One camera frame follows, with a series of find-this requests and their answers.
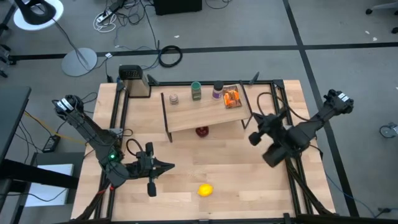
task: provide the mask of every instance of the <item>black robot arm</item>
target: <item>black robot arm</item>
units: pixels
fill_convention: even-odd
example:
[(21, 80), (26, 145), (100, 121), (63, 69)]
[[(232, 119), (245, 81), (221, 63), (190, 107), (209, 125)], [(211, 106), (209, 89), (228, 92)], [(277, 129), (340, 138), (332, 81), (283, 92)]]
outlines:
[(323, 108), (306, 122), (301, 122), (290, 129), (285, 129), (282, 120), (286, 117), (286, 110), (280, 114), (261, 115), (254, 114), (258, 123), (258, 133), (249, 136), (250, 143), (256, 146), (261, 141), (261, 136), (267, 134), (273, 144), (263, 154), (264, 160), (274, 167), (286, 157), (297, 157), (309, 147), (310, 141), (315, 137), (316, 131), (332, 117), (350, 113), (354, 108), (354, 101), (341, 91), (329, 90), (324, 96), (326, 101)]
[(121, 129), (102, 129), (84, 113), (82, 100), (74, 95), (67, 95), (60, 101), (54, 100), (56, 114), (72, 125), (94, 149), (96, 158), (116, 188), (128, 179), (149, 178), (148, 194), (156, 196), (154, 178), (170, 170), (174, 164), (160, 162), (154, 157), (151, 142), (146, 144), (145, 151), (137, 141), (140, 151), (135, 154), (137, 161), (122, 164), (124, 154), (121, 150), (123, 131)]

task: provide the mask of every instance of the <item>small jar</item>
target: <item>small jar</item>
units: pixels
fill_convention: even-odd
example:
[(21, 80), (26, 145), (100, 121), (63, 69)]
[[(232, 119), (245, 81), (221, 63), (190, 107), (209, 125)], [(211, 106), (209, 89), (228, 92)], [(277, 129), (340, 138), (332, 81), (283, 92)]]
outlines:
[(223, 87), (224, 83), (222, 81), (215, 81), (213, 88), (213, 99), (219, 100), (223, 97)]
[(170, 104), (171, 105), (177, 105), (178, 104), (178, 96), (177, 94), (171, 94), (169, 96)]
[(201, 99), (201, 85), (200, 82), (193, 82), (191, 84), (191, 93), (193, 100), (200, 100)]

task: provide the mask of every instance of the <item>power strip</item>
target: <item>power strip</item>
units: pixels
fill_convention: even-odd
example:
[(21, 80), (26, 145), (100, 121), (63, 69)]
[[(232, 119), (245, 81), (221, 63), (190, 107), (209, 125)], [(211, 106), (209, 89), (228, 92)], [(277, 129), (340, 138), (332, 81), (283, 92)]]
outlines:
[(97, 18), (97, 23), (100, 23), (102, 21), (104, 21), (105, 19), (107, 19), (109, 16), (112, 16), (113, 12), (110, 10), (107, 10), (105, 12), (105, 15), (101, 15)]

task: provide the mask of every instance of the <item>white lamp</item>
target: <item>white lamp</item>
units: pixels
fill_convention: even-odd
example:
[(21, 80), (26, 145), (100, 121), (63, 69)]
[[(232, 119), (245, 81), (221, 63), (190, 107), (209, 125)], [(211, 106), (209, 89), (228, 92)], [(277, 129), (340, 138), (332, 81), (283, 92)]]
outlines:
[[(63, 14), (63, 4), (59, 0), (45, 0), (45, 1), (51, 4), (56, 10), (54, 17), (51, 20), (40, 25), (29, 24), (28, 22), (25, 21), (21, 10), (18, 9), (14, 14), (15, 25), (23, 30), (36, 31), (36, 30), (45, 29), (55, 24), (58, 27), (58, 29), (61, 31), (61, 33), (66, 38), (68, 38), (66, 33), (64, 33), (63, 29), (59, 26), (59, 24), (55, 22), (58, 21)], [(36, 7), (35, 9), (32, 10), (40, 14), (40, 8)], [(61, 64), (63, 72), (73, 77), (79, 77), (81, 75), (90, 72), (97, 64), (97, 54), (95, 53), (95, 51), (89, 48), (78, 49), (75, 47), (73, 43), (70, 42), (70, 44), (74, 49), (77, 49), (77, 51), (72, 50), (71, 52), (66, 54), (66, 56), (63, 58)]]

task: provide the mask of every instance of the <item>black desk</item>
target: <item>black desk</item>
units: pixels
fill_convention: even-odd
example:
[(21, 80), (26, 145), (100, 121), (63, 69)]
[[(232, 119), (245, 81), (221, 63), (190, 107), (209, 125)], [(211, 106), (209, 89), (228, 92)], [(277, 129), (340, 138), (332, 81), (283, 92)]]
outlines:
[(30, 87), (0, 87), (0, 211), (9, 192), (24, 193), (30, 182), (76, 189), (79, 178), (5, 159), (24, 114)]
[(30, 95), (26, 86), (0, 88), (0, 165), (7, 154)]

